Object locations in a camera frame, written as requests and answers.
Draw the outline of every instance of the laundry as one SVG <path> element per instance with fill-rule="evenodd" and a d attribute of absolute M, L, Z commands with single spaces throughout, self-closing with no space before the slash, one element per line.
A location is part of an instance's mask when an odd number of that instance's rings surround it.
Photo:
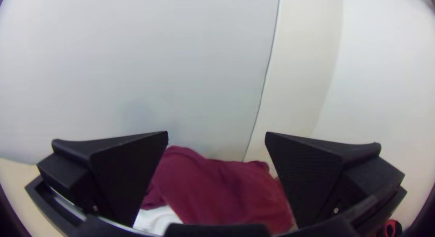
<path fill-rule="evenodd" d="M 159 208 L 140 209 L 133 228 L 158 236 L 163 236 L 172 223 L 183 223 L 169 205 Z"/>
<path fill-rule="evenodd" d="M 189 148 L 169 147 L 141 208 L 169 205 L 184 224 L 264 224 L 272 234 L 295 220 L 279 180 L 265 162 L 210 160 Z"/>

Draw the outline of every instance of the white wall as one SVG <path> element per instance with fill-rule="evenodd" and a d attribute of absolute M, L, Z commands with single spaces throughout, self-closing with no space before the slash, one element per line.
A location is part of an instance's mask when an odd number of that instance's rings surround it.
<path fill-rule="evenodd" d="M 310 136 L 338 55 L 343 0 L 280 0 L 271 61 L 245 161 L 270 157 L 267 131 Z"/>
<path fill-rule="evenodd" d="M 417 216 L 435 180 L 435 14 L 420 0 L 344 0 L 341 47 L 313 137 L 377 141 L 408 195 L 393 218 Z"/>
<path fill-rule="evenodd" d="M 168 130 L 242 160 L 278 0 L 4 0 L 0 156 L 36 162 L 53 138 Z"/>

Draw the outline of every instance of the white cloth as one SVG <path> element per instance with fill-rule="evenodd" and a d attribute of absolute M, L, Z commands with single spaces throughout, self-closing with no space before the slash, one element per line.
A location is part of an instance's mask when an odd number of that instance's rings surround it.
<path fill-rule="evenodd" d="M 164 235 L 171 223 L 183 223 L 169 205 L 152 210 L 139 210 L 133 228 L 144 232 Z"/>

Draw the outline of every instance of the red object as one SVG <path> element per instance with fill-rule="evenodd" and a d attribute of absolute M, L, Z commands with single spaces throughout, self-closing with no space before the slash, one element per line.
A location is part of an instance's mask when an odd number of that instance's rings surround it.
<path fill-rule="evenodd" d="M 265 162 L 209 160 L 178 146 L 163 154 L 142 208 L 165 204 L 185 224 L 264 224 L 279 234 L 295 223 L 281 184 Z"/>

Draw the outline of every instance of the maroon cloth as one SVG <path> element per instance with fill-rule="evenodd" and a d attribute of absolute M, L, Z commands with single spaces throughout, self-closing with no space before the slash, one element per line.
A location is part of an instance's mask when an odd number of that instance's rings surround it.
<path fill-rule="evenodd" d="M 294 225 L 278 180 L 260 161 L 208 160 L 195 151 L 169 147 L 156 169 L 143 209 L 169 206 L 185 224 L 264 224 L 272 234 Z"/>

